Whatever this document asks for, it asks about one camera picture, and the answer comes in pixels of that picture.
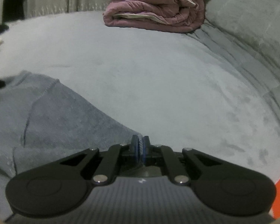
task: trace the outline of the black clamp mount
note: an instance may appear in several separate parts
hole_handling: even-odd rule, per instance
[[[94,188],[111,185],[118,176],[127,176],[126,170],[141,166],[157,167],[161,176],[191,188],[201,202],[223,214],[269,212],[276,189],[267,176],[195,149],[174,152],[168,146],[153,146],[148,136],[142,142],[142,152],[134,135],[128,145],[113,145],[105,152],[86,149],[20,173],[6,187],[7,200],[23,216],[62,215],[81,205]]]

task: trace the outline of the small logo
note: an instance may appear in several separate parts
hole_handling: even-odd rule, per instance
[[[144,182],[146,182],[146,180],[145,180],[145,179],[140,179],[140,180],[138,180],[138,182],[139,182],[140,184],[143,184]]]

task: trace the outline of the folded blanket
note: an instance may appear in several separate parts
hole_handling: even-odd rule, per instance
[[[112,0],[104,13],[107,26],[163,32],[190,32],[203,24],[203,0]]]

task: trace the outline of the silver screw head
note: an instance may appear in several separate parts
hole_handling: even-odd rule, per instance
[[[185,175],[177,175],[175,176],[174,181],[177,182],[178,184],[185,184],[186,182],[189,181],[189,178]]]
[[[106,175],[99,174],[99,175],[95,175],[93,177],[93,180],[94,180],[94,182],[97,182],[97,183],[103,183],[108,180],[108,177]]]

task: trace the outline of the round black pad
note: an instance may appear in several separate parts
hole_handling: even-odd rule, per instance
[[[51,166],[49,170],[16,176],[6,186],[10,206],[33,217],[50,217],[74,209],[87,194],[87,183],[79,172],[66,168],[60,171]]]
[[[266,176],[240,167],[213,166],[193,181],[197,197],[208,207],[231,216],[268,211],[276,188]]]

